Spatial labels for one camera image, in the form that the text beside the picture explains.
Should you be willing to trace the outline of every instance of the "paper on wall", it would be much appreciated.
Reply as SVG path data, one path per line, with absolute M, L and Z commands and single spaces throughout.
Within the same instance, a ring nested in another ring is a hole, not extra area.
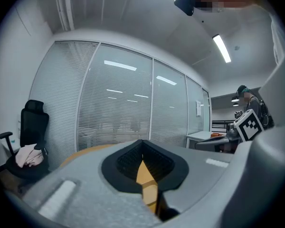
M 196 101 L 196 116 L 201 116 L 201 102 Z

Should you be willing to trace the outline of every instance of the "fluorescent light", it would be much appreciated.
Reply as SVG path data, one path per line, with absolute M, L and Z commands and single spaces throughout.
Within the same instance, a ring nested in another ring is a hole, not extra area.
M 220 35 L 216 35 L 213 37 L 213 40 L 214 42 L 217 44 L 221 54 L 223 55 L 224 57 L 224 60 L 226 63 L 229 63 L 231 62 L 231 59 L 230 59 L 230 56 L 229 56 L 229 53 L 227 51 L 227 48 L 222 40 L 222 38 L 220 37 Z
M 107 91 L 112 91 L 112 92 L 122 93 L 122 91 L 112 90 L 112 89 L 107 89 Z
M 135 95 L 135 96 L 149 98 L 148 96 L 144 96 L 144 95 Z
M 157 79 L 160 79 L 160 80 L 162 80 L 162 81 L 165 81 L 165 82 L 167 82 L 167 83 L 169 83 L 169 84 L 171 84 L 171 85 L 176 85 L 176 83 L 175 82 L 173 82 L 173 81 L 171 81 L 171 80 L 168 80 L 168 79 L 166 79 L 166 78 L 164 78 L 164 77 L 162 77 L 162 76 L 157 76 L 156 77 Z
M 115 67 L 122 67 L 122 68 L 126 68 L 132 71 L 135 71 L 137 68 L 133 67 L 133 66 L 129 66 L 126 64 L 121 64 L 121 63 L 116 63 L 116 62 L 111 62 L 111 61 L 104 61 L 104 64 L 107 65 L 111 65 L 111 66 L 115 66 Z

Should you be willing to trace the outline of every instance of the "floor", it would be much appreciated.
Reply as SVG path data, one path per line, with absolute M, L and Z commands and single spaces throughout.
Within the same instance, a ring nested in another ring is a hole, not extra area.
M 18 185 L 23 182 L 22 179 L 14 176 L 8 170 L 3 170 L 0 172 L 0 180 L 3 184 L 3 187 L 17 195 L 19 198 L 22 198 L 24 194 L 30 189 L 32 184 L 26 185 L 22 188 L 22 193 L 18 192 Z

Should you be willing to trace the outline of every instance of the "white label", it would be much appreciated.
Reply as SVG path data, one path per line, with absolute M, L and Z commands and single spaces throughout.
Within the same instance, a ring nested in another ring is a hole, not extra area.
M 227 163 L 227 162 L 217 161 L 214 159 L 206 159 L 206 163 L 210 164 L 210 165 L 216 165 L 219 167 L 224 167 L 224 168 L 228 167 L 228 165 L 229 165 L 229 163 Z
M 39 214 L 54 220 L 58 213 L 62 210 L 66 204 L 67 199 L 71 196 L 76 184 L 70 180 L 66 180 L 62 185 L 49 197 L 49 199 L 40 208 Z
M 196 101 L 196 116 L 201 116 L 201 103 Z

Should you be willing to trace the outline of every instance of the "office chair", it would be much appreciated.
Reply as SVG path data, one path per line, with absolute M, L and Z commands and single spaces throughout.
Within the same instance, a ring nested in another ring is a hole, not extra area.
M 21 111 L 20 147 L 37 143 L 35 150 L 41 150 L 44 160 L 36 166 L 24 165 L 20 168 L 16 163 L 16 154 L 10 144 L 12 132 L 0 134 L 0 139 L 5 138 L 11 153 L 11 157 L 6 161 L 6 169 L 13 175 L 26 181 L 18 186 L 18 192 L 22 193 L 22 187 L 29 183 L 34 183 L 48 174 L 48 156 L 45 149 L 44 135 L 47 129 L 49 116 L 43 112 L 43 102 L 29 100 L 25 108 Z

